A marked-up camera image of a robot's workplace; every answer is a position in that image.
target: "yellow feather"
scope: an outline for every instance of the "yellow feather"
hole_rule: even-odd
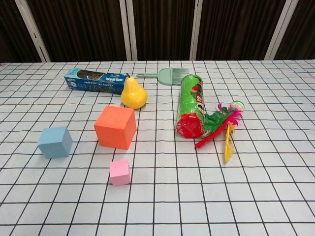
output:
[[[232,135],[232,133],[234,132],[234,128],[235,128],[235,125],[232,124],[232,123],[229,123],[227,125],[227,131],[226,131],[226,139],[225,139],[225,149],[224,149],[224,159],[225,159],[225,162],[228,162],[231,157],[232,157],[232,154],[234,152],[234,146],[231,142],[232,140],[232,137],[230,139],[230,136]]]

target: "blue box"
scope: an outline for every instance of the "blue box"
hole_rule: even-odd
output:
[[[64,76],[71,89],[122,94],[127,74],[101,73],[77,68]]]
[[[47,159],[67,157],[70,154],[72,138],[67,127],[46,128],[41,132],[37,144]]]

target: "orange foam cube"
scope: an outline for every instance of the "orange foam cube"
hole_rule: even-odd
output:
[[[128,149],[136,132],[134,109],[106,106],[94,128],[101,146]]]

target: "comb teeth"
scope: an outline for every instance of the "comb teeth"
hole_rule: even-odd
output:
[[[189,74],[187,68],[173,68],[173,84],[181,85],[182,79]]]

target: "toy pear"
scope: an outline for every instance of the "toy pear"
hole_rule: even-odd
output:
[[[139,109],[146,104],[148,95],[147,92],[138,84],[136,79],[128,75],[125,80],[121,98],[125,106],[133,109]]]

